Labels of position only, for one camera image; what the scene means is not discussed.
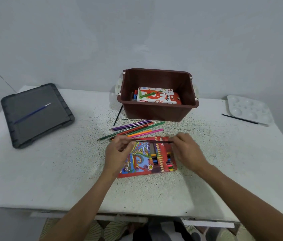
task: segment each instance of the black paintbrush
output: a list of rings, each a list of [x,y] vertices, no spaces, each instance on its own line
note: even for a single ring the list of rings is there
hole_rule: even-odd
[[[246,119],[243,119],[243,118],[239,118],[239,117],[233,117],[233,116],[229,116],[229,115],[225,115],[225,114],[222,114],[222,115],[226,116],[226,117],[231,117],[231,118],[235,118],[235,119],[238,119],[238,120],[242,120],[242,121],[245,121],[245,122],[249,122],[249,123],[259,124],[257,122],[249,121],[249,120],[246,120]]]

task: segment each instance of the white paint palette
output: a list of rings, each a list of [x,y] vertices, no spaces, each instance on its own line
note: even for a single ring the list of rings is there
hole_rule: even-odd
[[[264,102],[236,95],[227,96],[227,100],[229,111],[234,117],[267,125],[274,123],[272,113]]]

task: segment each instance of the white table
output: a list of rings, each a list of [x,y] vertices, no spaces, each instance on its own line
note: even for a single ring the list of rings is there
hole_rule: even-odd
[[[108,142],[96,140],[109,134],[120,104],[111,93],[59,91],[75,122],[25,149],[12,148],[0,113],[0,207],[67,211],[99,177]],[[189,132],[210,163],[283,212],[282,133],[276,125],[221,116],[225,104],[200,99],[180,123],[166,122],[160,135]],[[116,125],[130,122],[122,113]],[[99,211],[238,220],[202,179],[177,164],[174,172],[117,179]]]

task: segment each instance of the fingers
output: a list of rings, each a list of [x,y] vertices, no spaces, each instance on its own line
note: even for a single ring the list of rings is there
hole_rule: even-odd
[[[189,140],[193,140],[193,138],[189,135],[189,133],[184,134],[182,132],[179,132],[178,134],[176,134],[176,136],[184,142],[187,142]]]
[[[180,160],[181,159],[181,153],[180,153],[179,149],[176,147],[175,143],[172,143],[171,146],[172,146],[172,151],[173,151],[175,159]]]
[[[169,140],[173,141],[174,144],[176,145],[176,147],[178,149],[182,149],[184,147],[185,142],[183,142],[179,137],[174,136],[172,138],[170,138]]]
[[[112,143],[116,147],[117,150],[122,148],[124,145],[127,145],[131,140],[131,138],[126,135],[117,135]]]
[[[132,142],[132,141],[131,141],[131,142],[127,145],[126,149],[124,149],[124,150],[122,151],[122,154],[128,156],[128,155],[131,153],[132,149],[134,148],[134,145],[135,145],[135,142]]]

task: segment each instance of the plastic storage box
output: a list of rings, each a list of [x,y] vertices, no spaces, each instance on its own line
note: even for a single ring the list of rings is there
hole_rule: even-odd
[[[138,87],[173,89],[182,105],[132,101]],[[123,71],[123,83],[117,100],[128,118],[180,122],[191,109],[199,106],[192,75],[183,71],[131,68]]]

